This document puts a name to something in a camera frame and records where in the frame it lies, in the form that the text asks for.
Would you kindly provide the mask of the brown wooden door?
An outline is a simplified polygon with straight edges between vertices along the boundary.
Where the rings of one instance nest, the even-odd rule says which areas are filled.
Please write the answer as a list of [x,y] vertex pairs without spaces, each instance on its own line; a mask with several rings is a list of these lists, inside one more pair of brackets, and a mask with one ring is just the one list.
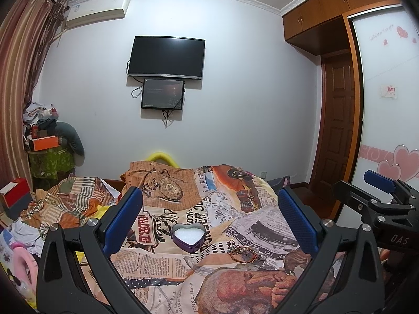
[[315,212],[320,218],[335,217],[338,202],[332,187],[344,179],[351,148],[355,89],[349,50],[321,57],[322,108],[310,191],[315,195]]

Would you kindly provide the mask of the pink plush toy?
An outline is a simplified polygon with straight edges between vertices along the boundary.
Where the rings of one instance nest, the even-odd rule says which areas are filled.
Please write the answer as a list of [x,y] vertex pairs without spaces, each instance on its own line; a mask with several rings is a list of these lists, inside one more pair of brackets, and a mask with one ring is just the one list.
[[19,243],[12,245],[12,251],[13,275],[17,277],[21,284],[28,286],[35,293],[38,278],[38,263],[33,255]]

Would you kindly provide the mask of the red white box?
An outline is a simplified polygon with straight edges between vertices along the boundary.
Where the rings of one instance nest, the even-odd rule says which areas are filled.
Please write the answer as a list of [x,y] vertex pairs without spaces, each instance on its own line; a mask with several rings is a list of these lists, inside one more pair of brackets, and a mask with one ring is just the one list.
[[32,201],[28,182],[24,178],[16,178],[1,189],[1,205],[12,220],[16,220]]

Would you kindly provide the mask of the green patterned bag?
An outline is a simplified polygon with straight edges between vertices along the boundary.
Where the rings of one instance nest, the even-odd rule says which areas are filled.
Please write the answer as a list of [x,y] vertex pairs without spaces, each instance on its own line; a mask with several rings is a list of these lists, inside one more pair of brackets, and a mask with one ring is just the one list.
[[73,152],[61,146],[28,152],[32,177],[37,179],[58,179],[75,167]]

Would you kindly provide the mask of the white wardrobe sliding door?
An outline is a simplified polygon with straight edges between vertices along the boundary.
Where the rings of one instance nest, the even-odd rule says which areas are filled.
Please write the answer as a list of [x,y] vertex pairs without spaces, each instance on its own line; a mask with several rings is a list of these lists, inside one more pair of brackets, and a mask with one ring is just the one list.
[[418,188],[418,27],[403,7],[349,17],[360,62],[363,118],[352,184],[391,202],[367,184],[366,171]]

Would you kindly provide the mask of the purple heart-shaped tin box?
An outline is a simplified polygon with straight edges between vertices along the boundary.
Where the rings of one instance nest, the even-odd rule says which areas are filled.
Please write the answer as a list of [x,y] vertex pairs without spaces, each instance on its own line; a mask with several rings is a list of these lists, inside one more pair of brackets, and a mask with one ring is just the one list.
[[205,227],[201,223],[178,223],[172,227],[171,237],[181,250],[192,254],[204,244]]

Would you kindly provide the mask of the orange box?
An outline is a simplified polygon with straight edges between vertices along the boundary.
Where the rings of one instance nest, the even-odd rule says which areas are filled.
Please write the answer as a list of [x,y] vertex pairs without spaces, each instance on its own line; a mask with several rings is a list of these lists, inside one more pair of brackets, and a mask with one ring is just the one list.
[[59,146],[60,144],[57,136],[48,136],[44,138],[35,138],[29,140],[29,148],[34,152],[48,150]]

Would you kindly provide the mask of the newspaper print bed quilt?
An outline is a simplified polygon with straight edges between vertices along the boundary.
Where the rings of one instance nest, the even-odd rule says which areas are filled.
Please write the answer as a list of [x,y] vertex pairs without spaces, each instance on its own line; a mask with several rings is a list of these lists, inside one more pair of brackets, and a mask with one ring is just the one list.
[[[311,260],[273,188],[243,169],[138,161],[121,180],[118,195],[97,177],[68,177],[36,191],[20,217],[41,236],[38,268],[52,224],[78,228],[100,219],[131,187],[141,190],[143,206],[110,259],[147,313],[273,313]],[[172,241],[178,223],[204,225],[195,253]],[[93,296],[105,303],[84,253],[76,256]]]

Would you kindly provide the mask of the wooden overhead cabinet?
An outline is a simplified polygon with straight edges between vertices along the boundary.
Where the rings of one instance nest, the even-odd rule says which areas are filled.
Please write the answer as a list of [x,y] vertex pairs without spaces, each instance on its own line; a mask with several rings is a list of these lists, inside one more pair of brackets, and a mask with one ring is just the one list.
[[285,41],[312,55],[345,50],[344,14],[390,0],[307,0],[283,16]]

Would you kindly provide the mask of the yellow pillow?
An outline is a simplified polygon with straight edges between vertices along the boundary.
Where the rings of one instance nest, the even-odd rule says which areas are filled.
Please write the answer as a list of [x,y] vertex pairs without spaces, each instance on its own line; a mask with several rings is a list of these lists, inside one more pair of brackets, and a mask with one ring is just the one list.
[[149,161],[149,162],[163,161],[168,166],[176,167],[176,168],[179,167],[176,161],[169,154],[165,152],[154,152],[153,154],[149,155],[146,158],[146,161]]

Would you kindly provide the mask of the striped brown curtain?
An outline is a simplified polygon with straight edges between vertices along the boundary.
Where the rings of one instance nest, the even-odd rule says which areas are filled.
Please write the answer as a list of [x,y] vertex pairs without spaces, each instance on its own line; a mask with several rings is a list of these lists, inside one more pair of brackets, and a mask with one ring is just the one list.
[[17,0],[1,24],[1,186],[32,183],[23,144],[23,111],[32,102],[67,0]]

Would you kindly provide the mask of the white air conditioner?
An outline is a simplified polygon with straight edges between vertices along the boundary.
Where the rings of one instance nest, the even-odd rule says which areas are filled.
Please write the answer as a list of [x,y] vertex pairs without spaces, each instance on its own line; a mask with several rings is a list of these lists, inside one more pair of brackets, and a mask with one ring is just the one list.
[[123,19],[131,0],[89,0],[70,7],[66,20],[69,29],[102,21]]

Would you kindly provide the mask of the small black wall monitor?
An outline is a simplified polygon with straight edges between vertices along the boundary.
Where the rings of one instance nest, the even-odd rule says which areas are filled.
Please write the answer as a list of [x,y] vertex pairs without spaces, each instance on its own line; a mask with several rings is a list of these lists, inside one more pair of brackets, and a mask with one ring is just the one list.
[[185,94],[184,80],[145,79],[141,97],[142,109],[180,111]]

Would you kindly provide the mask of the black wall television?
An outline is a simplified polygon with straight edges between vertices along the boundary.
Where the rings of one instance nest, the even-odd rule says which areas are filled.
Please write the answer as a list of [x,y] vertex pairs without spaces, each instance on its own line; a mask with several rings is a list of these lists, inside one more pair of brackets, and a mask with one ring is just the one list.
[[172,77],[200,80],[205,40],[171,36],[136,36],[127,74],[131,77]]

